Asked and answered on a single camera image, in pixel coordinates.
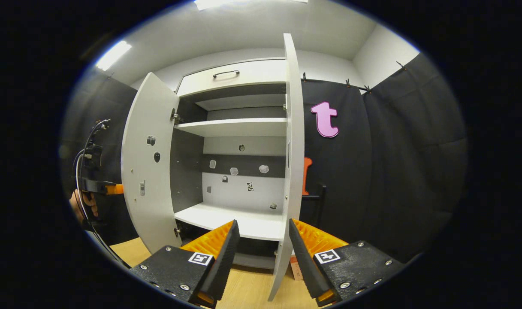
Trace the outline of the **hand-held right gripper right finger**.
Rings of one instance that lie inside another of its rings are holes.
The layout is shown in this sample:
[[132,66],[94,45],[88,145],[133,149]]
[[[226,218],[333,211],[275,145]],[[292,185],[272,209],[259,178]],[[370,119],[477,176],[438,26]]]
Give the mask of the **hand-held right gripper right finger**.
[[353,301],[405,267],[367,241],[348,243],[294,218],[289,235],[308,293],[319,307]]

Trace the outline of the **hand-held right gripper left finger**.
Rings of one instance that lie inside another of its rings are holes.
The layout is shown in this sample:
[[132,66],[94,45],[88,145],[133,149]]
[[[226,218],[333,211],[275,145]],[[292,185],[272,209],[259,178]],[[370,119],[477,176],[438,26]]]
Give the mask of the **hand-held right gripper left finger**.
[[240,239],[237,220],[176,247],[165,245],[130,272],[182,302],[216,307],[225,292]]

